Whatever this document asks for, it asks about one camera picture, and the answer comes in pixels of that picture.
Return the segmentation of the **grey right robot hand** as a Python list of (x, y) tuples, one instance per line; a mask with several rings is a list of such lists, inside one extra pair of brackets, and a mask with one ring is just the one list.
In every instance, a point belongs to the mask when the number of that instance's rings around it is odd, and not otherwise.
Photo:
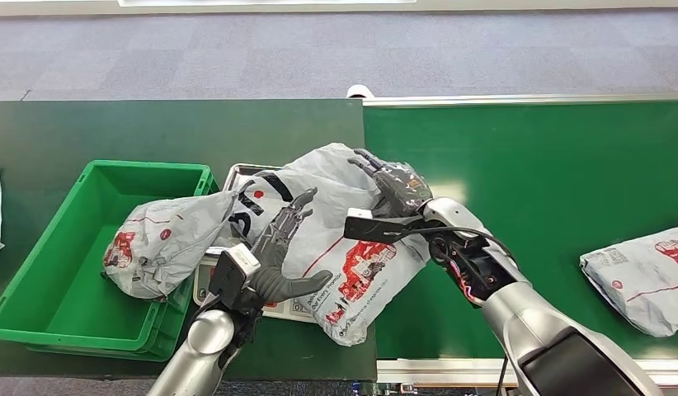
[(366, 173), (378, 187), (379, 203), (373, 213), (380, 218), (407, 218), (419, 214), (434, 196), (432, 190), (408, 163), (384, 161), (364, 148), (353, 150), (347, 162)]

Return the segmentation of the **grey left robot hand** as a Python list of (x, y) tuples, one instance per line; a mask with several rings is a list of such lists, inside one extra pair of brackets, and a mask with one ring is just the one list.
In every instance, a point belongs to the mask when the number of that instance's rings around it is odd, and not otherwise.
[(288, 278), (282, 274), (290, 242), (304, 219), (313, 211), (304, 207), (313, 201), (318, 189), (307, 189), (281, 208), (264, 228), (252, 246), (252, 255), (261, 268), (250, 280), (250, 286), (266, 304), (275, 304), (320, 291), (332, 278), (332, 273), (321, 270), (309, 278)]

